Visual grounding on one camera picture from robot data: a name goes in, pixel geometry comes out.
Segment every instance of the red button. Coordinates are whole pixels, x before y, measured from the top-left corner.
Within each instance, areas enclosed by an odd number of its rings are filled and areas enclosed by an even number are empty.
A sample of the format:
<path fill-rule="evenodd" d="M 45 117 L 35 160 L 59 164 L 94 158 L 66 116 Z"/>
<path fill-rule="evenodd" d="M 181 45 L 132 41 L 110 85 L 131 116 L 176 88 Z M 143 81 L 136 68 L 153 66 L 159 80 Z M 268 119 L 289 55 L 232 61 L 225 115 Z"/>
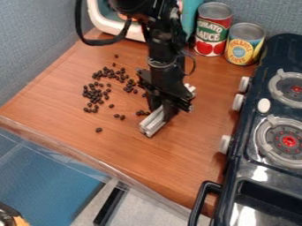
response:
<path fill-rule="evenodd" d="M 293 86 L 291 88 L 291 90 L 295 93 L 301 93 L 302 92 L 302 87 L 299 87 L 299 86 Z"/>
<path fill-rule="evenodd" d="M 294 146 L 296 146 L 296 144 L 297 144 L 296 139 L 295 139 L 294 137 L 292 137 L 292 136 L 283 137 L 282 142 L 283 142 L 284 145 L 287 146 L 287 147 L 294 147 Z"/>

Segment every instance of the wooden table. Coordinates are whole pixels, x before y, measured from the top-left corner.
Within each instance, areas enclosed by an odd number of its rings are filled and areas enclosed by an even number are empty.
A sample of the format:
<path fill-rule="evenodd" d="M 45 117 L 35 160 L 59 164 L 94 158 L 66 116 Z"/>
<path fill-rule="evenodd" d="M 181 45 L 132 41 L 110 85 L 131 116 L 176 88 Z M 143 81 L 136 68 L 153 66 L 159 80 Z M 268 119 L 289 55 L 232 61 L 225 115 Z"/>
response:
<path fill-rule="evenodd" d="M 93 30 L 89 36 L 97 38 L 100 33 Z M 102 79 L 112 84 L 109 101 L 97 114 L 83 111 L 87 104 L 83 85 L 93 81 L 93 72 L 115 62 L 117 69 L 124 67 L 136 79 L 134 69 L 147 67 L 146 55 L 146 45 L 136 41 L 107 47 L 88 47 L 78 41 L 0 109 L 0 125 L 130 183 L 134 178 L 169 200 L 192 207 L 202 181 L 222 181 L 224 155 L 218 153 L 219 142 L 222 135 L 232 133 L 238 114 L 231 104 L 240 78 L 250 76 L 254 66 L 229 64 L 223 56 L 197 56 L 196 72 L 185 79 L 197 87 L 194 111 L 181 112 L 152 139 L 139 132 L 143 117 L 134 114 L 147 110 L 142 90 L 127 94 L 125 84 Z M 188 71 L 192 65 L 188 59 Z M 115 119 L 116 113 L 126 115 L 126 120 Z M 102 133 L 94 131 L 99 126 Z"/>

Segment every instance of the tin can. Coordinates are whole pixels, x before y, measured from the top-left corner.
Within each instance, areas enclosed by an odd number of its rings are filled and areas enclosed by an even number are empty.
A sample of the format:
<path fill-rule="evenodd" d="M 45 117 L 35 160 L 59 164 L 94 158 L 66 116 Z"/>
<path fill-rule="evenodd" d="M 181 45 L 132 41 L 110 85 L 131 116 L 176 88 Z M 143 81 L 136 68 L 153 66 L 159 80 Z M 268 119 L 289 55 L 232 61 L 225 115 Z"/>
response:
<path fill-rule="evenodd" d="M 221 55 L 233 17 L 230 7 L 213 2 L 202 4 L 198 12 L 195 51 L 207 57 Z"/>
<path fill-rule="evenodd" d="M 250 65 L 260 58 L 265 39 L 262 27 L 251 23 L 238 23 L 230 28 L 225 50 L 226 59 L 236 65 Z"/>

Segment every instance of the round knob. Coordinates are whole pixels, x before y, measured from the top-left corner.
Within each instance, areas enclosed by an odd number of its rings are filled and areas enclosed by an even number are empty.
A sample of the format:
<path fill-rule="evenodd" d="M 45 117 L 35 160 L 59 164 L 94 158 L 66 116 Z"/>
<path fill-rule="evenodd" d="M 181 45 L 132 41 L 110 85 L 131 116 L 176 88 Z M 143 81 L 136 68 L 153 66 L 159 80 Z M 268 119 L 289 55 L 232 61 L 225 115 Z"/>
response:
<path fill-rule="evenodd" d="M 227 154 L 229 145 L 230 145 L 231 136 L 223 135 L 222 140 L 220 141 L 219 152 L 223 154 Z"/>
<path fill-rule="evenodd" d="M 245 99 L 245 96 L 244 96 L 244 95 L 242 95 L 242 94 L 236 94 L 235 99 L 234 99 L 234 102 L 233 102 L 232 109 L 233 109 L 233 110 L 236 110 L 236 111 L 240 111 L 244 99 Z"/>
<path fill-rule="evenodd" d="M 270 109 L 270 101 L 267 98 L 262 98 L 258 102 L 257 109 L 260 113 L 267 113 Z"/>
<path fill-rule="evenodd" d="M 239 92 L 245 93 L 249 82 L 250 82 L 250 78 L 246 76 L 242 77 L 239 83 L 239 88 L 238 88 Z"/>

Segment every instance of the blue-gray wall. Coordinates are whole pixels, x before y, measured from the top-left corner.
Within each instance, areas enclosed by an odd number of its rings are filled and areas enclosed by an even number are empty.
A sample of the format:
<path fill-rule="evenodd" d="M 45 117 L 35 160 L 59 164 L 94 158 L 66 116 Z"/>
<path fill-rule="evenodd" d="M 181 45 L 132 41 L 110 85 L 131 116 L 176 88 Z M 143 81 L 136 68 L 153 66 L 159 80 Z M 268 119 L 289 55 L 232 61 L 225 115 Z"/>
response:
<path fill-rule="evenodd" d="M 0 5 L 1 106 L 78 37 L 74 29 L 75 0 L 0 0 Z M 84 15 L 84 27 L 91 28 Z"/>
<path fill-rule="evenodd" d="M 251 22 L 264 27 L 268 36 L 302 34 L 301 0 L 217 0 L 234 12 L 234 22 Z"/>

